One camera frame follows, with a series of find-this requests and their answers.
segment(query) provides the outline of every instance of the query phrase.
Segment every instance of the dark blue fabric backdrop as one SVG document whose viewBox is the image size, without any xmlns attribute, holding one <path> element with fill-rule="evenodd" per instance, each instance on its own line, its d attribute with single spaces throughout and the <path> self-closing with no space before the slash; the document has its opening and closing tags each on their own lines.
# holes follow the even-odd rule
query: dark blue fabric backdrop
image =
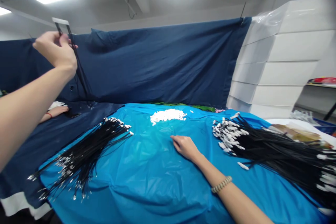
<svg viewBox="0 0 336 224">
<path fill-rule="evenodd" d="M 24 191 L 39 207 L 41 183 L 27 177 L 79 134 L 124 103 L 168 102 L 223 108 L 251 18 L 157 28 L 97 31 L 75 36 L 92 88 L 93 110 L 39 125 L 0 174 L 0 198 Z M 33 47 L 34 39 L 0 42 L 0 89 L 28 84 L 52 68 Z M 58 100 L 86 107 L 75 79 Z"/>
<path fill-rule="evenodd" d="M 168 102 L 224 108 L 251 18 L 75 37 L 97 102 Z M 51 68 L 33 39 L 0 42 L 0 88 L 14 91 Z M 73 79 L 60 94 L 84 100 Z"/>
</svg>

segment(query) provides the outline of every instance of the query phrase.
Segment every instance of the beaded bracelet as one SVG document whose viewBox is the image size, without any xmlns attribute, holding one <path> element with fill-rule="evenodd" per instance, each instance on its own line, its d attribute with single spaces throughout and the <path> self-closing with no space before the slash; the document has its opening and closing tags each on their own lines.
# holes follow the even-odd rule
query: beaded bracelet
<svg viewBox="0 0 336 224">
<path fill-rule="evenodd" d="M 225 186 L 227 186 L 227 184 L 229 184 L 232 181 L 232 177 L 231 176 L 227 176 L 226 179 L 224 179 L 224 181 L 222 183 L 220 183 L 219 185 L 212 187 L 211 191 L 213 193 L 218 193 L 220 190 L 222 190 Z"/>
</svg>

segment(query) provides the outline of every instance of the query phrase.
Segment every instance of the stack of white boxes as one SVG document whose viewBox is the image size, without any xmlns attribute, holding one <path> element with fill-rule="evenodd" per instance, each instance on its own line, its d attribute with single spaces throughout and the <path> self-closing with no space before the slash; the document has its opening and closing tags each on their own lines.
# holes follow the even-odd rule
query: stack of white boxes
<svg viewBox="0 0 336 224">
<path fill-rule="evenodd" d="M 290 1 L 254 17 L 234 70 L 227 107 L 288 118 L 336 30 L 334 0 Z"/>
</svg>

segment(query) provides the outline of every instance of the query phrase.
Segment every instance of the black cable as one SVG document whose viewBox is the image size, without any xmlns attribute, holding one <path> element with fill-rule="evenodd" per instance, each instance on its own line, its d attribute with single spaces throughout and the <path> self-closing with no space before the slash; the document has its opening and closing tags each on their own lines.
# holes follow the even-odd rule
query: black cable
<svg viewBox="0 0 336 224">
<path fill-rule="evenodd" d="M 71 46 L 72 46 L 72 49 L 73 49 L 74 54 L 75 54 L 76 59 L 77 59 L 77 71 L 76 71 L 77 78 L 78 78 L 78 80 L 80 81 L 80 84 L 83 87 L 83 91 L 84 91 L 84 95 L 85 95 L 85 100 L 87 102 L 88 107 L 92 107 L 92 102 L 91 102 L 92 98 L 90 97 L 91 96 L 91 88 L 90 88 L 89 81 L 88 81 L 88 79 L 87 79 L 87 77 L 85 75 L 85 72 L 83 70 L 81 61 L 80 61 L 79 56 L 78 56 L 78 52 L 77 52 L 77 48 L 76 48 L 76 43 L 75 43 L 75 38 L 72 35 L 70 26 L 67 25 L 66 28 L 68 29 L 68 33 L 69 33 L 70 40 L 71 40 Z"/>
<path fill-rule="evenodd" d="M 81 190 L 82 200 L 89 197 L 88 183 L 94 176 L 97 176 L 96 164 L 98 160 L 105 156 L 106 151 L 118 144 L 124 143 L 132 132 L 129 132 L 131 126 L 124 125 L 123 122 L 116 118 L 104 118 L 93 130 L 81 139 L 78 143 L 62 152 L 58 157 L 46 164 L 33 175 L 29 180 L 35 180 L 51 165 L 61 166 L 60 177 L 53 183 L 42 189 L 44 192 L 40 200 L 56 199 L 58 195 L 66 188 L 74 188 L 73 199 L 77 197 L 77 191 Z M 112 149 L 107 155 L 110 155 L 117 148 Z"/>
<path fill-rule="evenodd" d="M 336 151 L 315 141 L 295 142 L 285 134 L 253 128 L 241 116 L 214 124 L 213 133 L 224 150 L 251 160 L 243 163 L 248 168 L 259 164 L 288 180 L 314 206 L 319 207 L 307 194 L 321 206 L 336 209 Z"/>
</svg>

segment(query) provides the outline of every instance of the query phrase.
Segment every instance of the person's arm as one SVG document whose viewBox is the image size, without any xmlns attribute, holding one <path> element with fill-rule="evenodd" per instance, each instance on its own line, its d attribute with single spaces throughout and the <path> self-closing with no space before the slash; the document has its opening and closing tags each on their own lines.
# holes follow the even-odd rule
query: person's arm
<svg viewBox="0 0 336 224">
<path fill-rule="evenodd" d="M 176 150 L 199 167 L 211 187 L 220 184 L 225 176 L 203 156 L 190 137 L 171 136 Z M 273 223 L 235 184 L 232 182 L 219 191 L 218 196 L 238 224 Z"/>
<path fill-rule="evenodd" d="M 54 43 L 58 39 L 60 46 Z M 76 57 L 66 34 L 59 37 L 58 32 L 49 31 L 33 46 L 55 68 L 0 98 L 0 172 L 76 73 Z"/>
<path fill-rule="evenodd" d="M 39 123 L 43 123 L 45 121 L 48 121 L 51 118 L 54 118 L 62 113 L 68 112 L 69 108 L 68 106 L 59 106 L 59 107 L 55 107 L 52 108 L 51 110 L 49 110 L 46 114 L 43 115 L 42 119 L 40 120 Z"/>
</svg>

